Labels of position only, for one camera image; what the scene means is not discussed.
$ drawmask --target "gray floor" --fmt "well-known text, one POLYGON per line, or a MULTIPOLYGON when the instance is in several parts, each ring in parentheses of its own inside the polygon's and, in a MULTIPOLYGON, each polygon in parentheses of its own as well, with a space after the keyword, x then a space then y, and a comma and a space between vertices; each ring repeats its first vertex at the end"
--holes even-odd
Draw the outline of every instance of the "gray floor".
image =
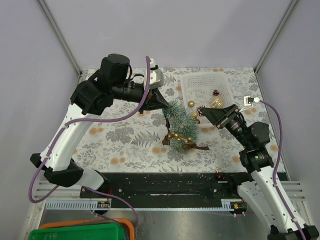
MULTIPOLYGON (((206 211, 139 211, 136 240, 266 240, 267 229, 257 216, 233 217, 229 213, 206 211)), ((111 218, 135 223, 131 211, 111 210, 111 218)), ((45 210, 41 224, 92 219, 89 211, 45 210)))

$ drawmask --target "brown ribbon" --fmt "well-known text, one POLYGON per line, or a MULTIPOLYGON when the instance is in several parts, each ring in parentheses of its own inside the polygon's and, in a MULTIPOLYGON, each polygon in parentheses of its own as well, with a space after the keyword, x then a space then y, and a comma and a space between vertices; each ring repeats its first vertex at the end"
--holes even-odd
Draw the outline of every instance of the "brown ribbon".
MULTIPOLYGON (((166 146, 170 146, 170 122, 169 119, 165 119, 165 127, 168 129, 168 133, 164 136, 164 139, 162 140, 162 144, 166 146)), ((208 146, 197 146, 197 144, 193 141, 190 141, 189 143, 185 143, 182 145, 183 150, 189 151, 190 149, 199 149, 199 150, 210 150, 208 146)))

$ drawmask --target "orange bin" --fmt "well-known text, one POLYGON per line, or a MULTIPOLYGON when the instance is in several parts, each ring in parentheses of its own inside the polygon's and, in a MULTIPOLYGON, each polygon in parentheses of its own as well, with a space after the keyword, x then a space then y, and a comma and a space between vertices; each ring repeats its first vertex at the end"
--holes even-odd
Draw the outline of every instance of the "orange bin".
MULTIPOLYGON (((102 219, 88 219, 88 220, 77 220, 77 221, 59 221, 59 222, 52 222, 52 223, 46 223, 39 227, 39 229, 52 229, 52 228, 61 228, 61 227, 69 227, 71 225, 76 224, 83 224, 93 221, 99 221, 102 219)), ((128 219, 125 218, 115 218, 117 222, 123 225, 124 229, 126 230, 129 240, 135 240, 135 228, 128 219)))

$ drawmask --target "plastic container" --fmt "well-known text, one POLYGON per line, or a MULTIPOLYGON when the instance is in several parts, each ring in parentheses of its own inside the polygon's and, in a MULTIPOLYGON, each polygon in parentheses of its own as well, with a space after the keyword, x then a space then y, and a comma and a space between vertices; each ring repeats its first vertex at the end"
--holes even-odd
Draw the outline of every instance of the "plastic container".
POLYGON ((67 226, 33 230, 29 240, 124 240, 124 229, 117 223, 67 226))
MULTIPOLYGON (((77 221, 59 221, 59 222, 53 222, 53 223, 46 223, 44 225, 41 225, 39 229, 68 227, 76 224, 83 224, 83 223, 99 221, 99 220, 102 220, 102 219, 97 218, 97 219, 87 219, 87 220, 77 220, 77 221)), ((135 228, 132 222, 130 222, 128 219, 125 219, 125 218, 115 218, 114 220, 118 221, 120 224, 124 226, 124 229, 126 230, 129 236, 129 240, 135 240, 135 228)))
MULTIPOLYGON (((214 99, 213 91, 219 91, 219 97, 224 100, 224 108, 235 103, 234 96, 231 92, 228 77, 223 72, 192 72, 184 74, 181 78, 181 90, 183 103, 186 109, 192 112, 197 111, 197 107, 211 107, 214 99), (194 107, 188 106, 189 101, 194 101, 194 107)), ((212 127, 212 124, 206 117, 198 117, 200 128, 212 127)))

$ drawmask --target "green bin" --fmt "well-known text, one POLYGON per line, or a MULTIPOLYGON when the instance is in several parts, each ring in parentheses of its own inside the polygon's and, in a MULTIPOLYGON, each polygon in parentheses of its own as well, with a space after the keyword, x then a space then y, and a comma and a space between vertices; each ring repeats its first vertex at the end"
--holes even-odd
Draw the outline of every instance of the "green bin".
POLYGON ((124 240, 124 228, 116 223, 35 229, 29 240, 124 240))

